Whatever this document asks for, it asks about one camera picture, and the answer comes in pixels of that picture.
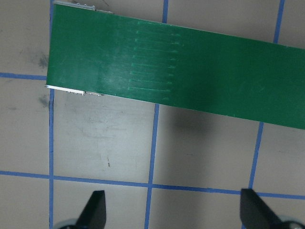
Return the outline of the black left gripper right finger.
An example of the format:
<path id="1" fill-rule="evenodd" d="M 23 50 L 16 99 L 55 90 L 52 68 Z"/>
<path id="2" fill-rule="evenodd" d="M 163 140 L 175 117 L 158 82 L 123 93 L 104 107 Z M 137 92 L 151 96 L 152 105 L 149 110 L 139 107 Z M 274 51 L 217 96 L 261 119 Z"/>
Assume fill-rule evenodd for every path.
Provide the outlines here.
<path id="1" fill-rule="evenodd" d="M 249 188 L 241 189 L 240 219 L 246 229 L 280 229 L 283 223 L 257 193 Z"/>

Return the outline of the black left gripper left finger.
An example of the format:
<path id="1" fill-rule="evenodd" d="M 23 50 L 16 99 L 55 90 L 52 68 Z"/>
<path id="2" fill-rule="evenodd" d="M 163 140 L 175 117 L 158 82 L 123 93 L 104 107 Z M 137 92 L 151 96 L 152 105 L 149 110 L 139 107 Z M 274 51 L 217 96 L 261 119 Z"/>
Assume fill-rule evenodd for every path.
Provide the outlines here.
<path id="1" fill-rule="evenodd" d="M 94 191 L 75 223 L 77 229 L 103 229 L 106 225 L 105 191 Z"/>

